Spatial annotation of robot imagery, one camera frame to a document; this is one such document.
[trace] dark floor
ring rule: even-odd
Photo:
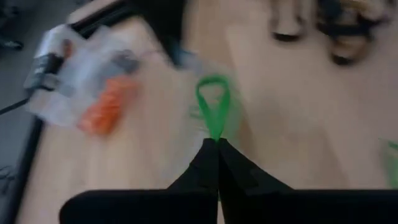
[[[21,52],[0,49],[0,109],[23,99],[22,86],[42,34],[63,23],[69,13],[78,7],[74,0],[16,2],[22,6],[23,11],[4,27],[0,27],[0,35],[22,41],[25,48]],[[31,121],[32,116],[24,108],[0,116],[0,167],[17,164]],[[0,217],[7,198],[7,194],[1,192],[3,185],[4,181],[0,180]]]

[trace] plastic packaging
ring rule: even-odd
[[[63,65],[59,87],[39,115],[90,134],[109,134],[139,89],[138,59],[101,28]]]

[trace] clear plastic bag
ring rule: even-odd
[[[58,73],[59,87],[51,93],[50,99],[38,114],[52,124],[81,127],[82,119],[87,117],[94,119],[94,116],[88,116],[87,112],[94,110],[95,104],[97,104],[96,110],[105,110],[104,108],[110,110],[110,105],[104,103],[105,99],[109,101],[109,97],[105,94],[110,93],[115,97],[111,103],[118,104],[115,110],[123,110],[124,106],[119,104],[127,103],[135,93],[126,91],[126,95],[119,94],[122,90],[117,90],[119,87],[115,86],[121,86],[126,80],[139,83],[135,75],[138,66],[138,59],[126,44],[116,39],[107,28],[102,27],[65,62]]]

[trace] black object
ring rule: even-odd
[[[297,24],[300,26],[300,30],[296,34],[280,34],[276,32],[278,28],[279,19],[280,19],[280,9],[279,9],[279,0],[271,0],[271,19],[269,21],[269,28],[271,30],[272,37],[275,40],[279,40],[281,42],[296,42],[300,40],[305,35],[305,20],[302,17],[302,0],[294,0],[294,15]]]
[[[386,9],[382,17],[376,20],[367,19],[363,16],[360,7],[355,6],[353,1],[350,6],[355,10],[356,23],[352,25],[339,24],[338,19],[343,15],[345,7],[340,0],[317,0],[317,29],[326,34],[332,43],[330,57],[337,65],[352,65],[366,55],[366,51],[374,40],[373,29],[381,24],[388,23],[396,8],[396,0],[385,0]],[[363,44],[353,55],[342,56],[333,50],[344,47],[347,44],[339,41],[340,37],[362,37]]]
[[[10,6],[7,0],[0,0],[0,24],[5,23],[8,19],[18,15],[19,9]],[[0,46],[11,50],[22,50],[24,44],[22,42],[11,40],[0,35]]]
[[[205,139],[188,169],[163,190],[99,190],[70,199],[61,224],[396,223],[396,190],[294,190],[225,139]]]

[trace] green strap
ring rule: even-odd
[[[205,98],[200,93],[200,89],[208,85],[218,85],[224,89],[224,93],[220,98],[220,102],[213,111],[210,109]],[[196,96],[199,108],[203,113],[205,123],[209,129],[210,137],[215,141],[218,141],[224,130],[231,100],[227,79],[218,74],[212,74],[202,78],[196,86]]]

